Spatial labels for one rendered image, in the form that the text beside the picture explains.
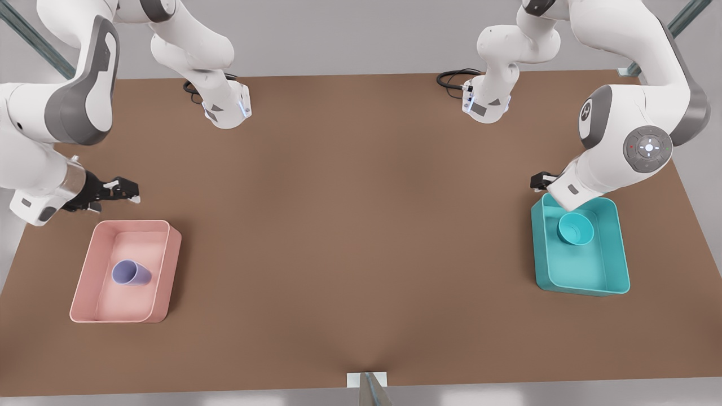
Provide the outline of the teal bowl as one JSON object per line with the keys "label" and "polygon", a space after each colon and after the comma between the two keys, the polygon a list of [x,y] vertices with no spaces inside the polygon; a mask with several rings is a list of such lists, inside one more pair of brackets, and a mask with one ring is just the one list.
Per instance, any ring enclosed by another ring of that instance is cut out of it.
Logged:
{"label": "teal bowl", "polygon": [[579,213],[566,213],[557,224],[557,236],[565,244],[585,246],[595,236],[594,226],[590,219]]}

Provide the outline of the pink rectangular box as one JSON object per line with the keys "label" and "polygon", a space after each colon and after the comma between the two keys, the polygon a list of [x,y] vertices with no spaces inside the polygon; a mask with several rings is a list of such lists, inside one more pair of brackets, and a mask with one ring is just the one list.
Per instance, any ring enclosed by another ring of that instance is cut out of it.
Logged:
{"label": "pink rectangular box", "polygon": [[[162,219],[105,220],[93,230],[69,317],[78,323],[155,323],[168,313],[181,234]],[[143,286],[113,282],[124,259],[152,273]]]}

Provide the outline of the purple cup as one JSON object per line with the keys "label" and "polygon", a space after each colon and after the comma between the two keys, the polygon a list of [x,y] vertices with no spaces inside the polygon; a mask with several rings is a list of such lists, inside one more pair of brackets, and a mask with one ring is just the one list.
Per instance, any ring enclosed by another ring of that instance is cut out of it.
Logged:
{"label": "purple cup", "polygon": [[114,283],[126,286],[143,286],[152,280],[152,273],[145,266],[131,259],[117,262],[111,270]]}

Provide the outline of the teal rectangular box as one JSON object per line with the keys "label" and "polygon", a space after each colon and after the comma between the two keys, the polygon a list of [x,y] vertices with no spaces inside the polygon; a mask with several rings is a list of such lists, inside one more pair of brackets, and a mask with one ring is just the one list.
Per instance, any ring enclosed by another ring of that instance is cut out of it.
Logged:
{"label": "teal rectangular box", "polygon": [[[557,224],[566,213],[590,219],[595,236],[585,246],[565,244]],[[549,194],[531,208],[536,283],[551,292],[605,297],[627,293],[630,279],[614,201],[598,197],[566,211]]]}

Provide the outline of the silver frame post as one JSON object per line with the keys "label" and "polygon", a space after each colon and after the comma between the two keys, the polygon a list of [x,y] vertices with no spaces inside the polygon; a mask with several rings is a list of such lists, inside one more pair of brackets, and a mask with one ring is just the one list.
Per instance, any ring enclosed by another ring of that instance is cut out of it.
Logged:
{"label": "silver frame post", "polygon": [[379,383],[376,375],[372,372],[364,372],[359,375],[359,401],[358,406],[394,406]]}
{"label": "silver frame post", "polygon": [[75,67],[23,18],[7,0],[0,0],[0,20],[4,21],[37,54],[43,57],[65,79],[73,78]]}
{"label": "silver frame post", "polygon": [[[667,25],[667,28],[673,38],[676,38],[679,34],[681,34],[697,18],[697,16],[701,15],[701,13],[703,13],[704,10],[711,5],[712,1],[713,0],[688,0],[686,5],[681,8],[681,10]],[[631,66],[639,67],[636,62],[632,62],[629,67]]]}

